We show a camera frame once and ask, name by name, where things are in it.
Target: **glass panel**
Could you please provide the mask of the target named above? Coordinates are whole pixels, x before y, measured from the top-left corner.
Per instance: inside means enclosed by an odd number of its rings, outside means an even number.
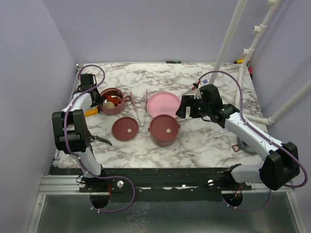
[[[241,208],[254,208],[267,193],[244,194]],[[109,204],[109,209],[124,203]],[[90,210],[88,196],[49,196],[39,233],[297,233],[286,193],[273,193],[270,205],[258,212],[240,212],[223,202],[134,202],[118,213]]]

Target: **dark red lid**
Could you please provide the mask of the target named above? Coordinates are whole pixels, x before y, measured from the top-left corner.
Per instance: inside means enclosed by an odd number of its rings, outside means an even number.
[[[180,125],[170,115],[158,115],[150,122],[148,129],[152,136],[161,141],[171,141],[178,135]]]
[[[111,130],[116,139],[120,141],[128,141],[136,136],[139,126],[134,118],[125,116],[116,120]]]

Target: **screw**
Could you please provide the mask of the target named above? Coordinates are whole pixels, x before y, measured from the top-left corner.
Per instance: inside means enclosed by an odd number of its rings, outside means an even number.
[[[213,186],[213,185],[214,185],[214,180],[208,180],[207,184],[208,184],[209,186]]]
[[[124,185],[123,181],[118,181],[118,182],[117,182],[117,187],[118,187],[118,188],[122,188],[123,185]]]

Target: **pink lid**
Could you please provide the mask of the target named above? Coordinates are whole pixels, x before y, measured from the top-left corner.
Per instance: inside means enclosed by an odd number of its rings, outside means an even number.
[[[171,141],[178,135],[180,125],[170,115],[159,115],[152,119],[148,131],[160,141]]]
[[[138,133],[138,123],[134,118],[125,116],[116,120],[112,126],[113,136],[120,141],[133,139]]]
[[[152,95],[147,102],[147,110],[152,117],[166,114],[176,118],[179,106],[180,99],[173,93],[166,91]]]

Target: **yellow object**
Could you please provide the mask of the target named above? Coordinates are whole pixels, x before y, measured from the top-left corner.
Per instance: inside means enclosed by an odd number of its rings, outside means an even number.
[[[115,108],[115,105],[113,102],[107,101],[104,105],[104,108]]]
[[[88,117],[88,116],[95,115],[98,113],[99,113],[98,108],[94,108],[94,109],[87,110],[84,116]]]
[[[236,64],[241,64],[241,63],[243,63],[243,61],[244,61],[244,59],[237,60],[237,63],[236,63]]]

